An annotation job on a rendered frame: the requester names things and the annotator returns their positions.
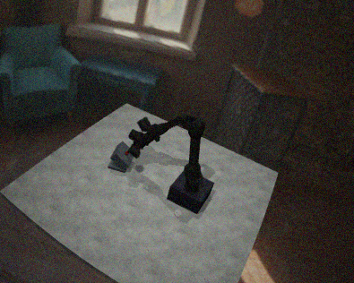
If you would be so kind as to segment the grey sloped panel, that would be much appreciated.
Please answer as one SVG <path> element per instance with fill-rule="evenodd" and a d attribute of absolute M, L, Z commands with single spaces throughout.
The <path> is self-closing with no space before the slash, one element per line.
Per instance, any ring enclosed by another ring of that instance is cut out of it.
<path fill-rule="evenodd" d="M 123 141 L 121 141 L 117 145 L 112 156 L 110 156 L 111 160 L 108 168 L 124 173 L 126 169 L 131 166 L 134 159 L 134 156 L 131 153 L 125 155 L 129 149 L 130 148 Z"/>

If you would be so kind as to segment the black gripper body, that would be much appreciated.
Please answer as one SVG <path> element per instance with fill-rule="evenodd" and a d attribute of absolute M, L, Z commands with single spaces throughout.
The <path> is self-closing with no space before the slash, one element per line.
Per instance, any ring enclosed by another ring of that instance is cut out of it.
<path fill-rule="evenodd" d="M 144 146 L 148 146 L 149 143 L 144 140 L 143 138 L 143 135 L 144 133 L 141 135 L 141 139 L 136 142 L 136 144 L 134 146 L 132 146 L 129 150 L 129 152 L 136 158 L 138 159 L 139 158 L 139 155 L 140 155 L 140 150 L 143 149 Z"/>

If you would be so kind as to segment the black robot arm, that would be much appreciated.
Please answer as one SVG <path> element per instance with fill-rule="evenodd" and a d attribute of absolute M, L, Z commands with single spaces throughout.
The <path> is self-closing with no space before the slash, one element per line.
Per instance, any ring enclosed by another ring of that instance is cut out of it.
<path fill-rule="evenodd" d="M 201 118 L 182 114 L 162 124 L 151 124 L 147 116 L 142 118 L 137 123 L 142 132 L 147 132 L 143 135 L 143 138 L 148 143 L 154 140 L 155 142 L 158 142 L 162 134 L 164 134 L 168 129 L 178 124 L 181 124 L 186 130 L 188 130 L 188 134 L 191 137 L 191 141 L 189 163 L 184 167 L 186 183 L 183 190 L 192 195 L 195 195 L 199 190 L 199 185 L 201 183 L 200 181 L 203 179 L 203 175 L 201 173 L 201 166 L 199 165 L 199 153 L 201 137 L 205 129 L 205 122 Z M 131 140 L 138 142 L 141 139 L 141 135 L 142 133 L 138 133 L 135 129 L 132 129 L 128 137 Z"/>

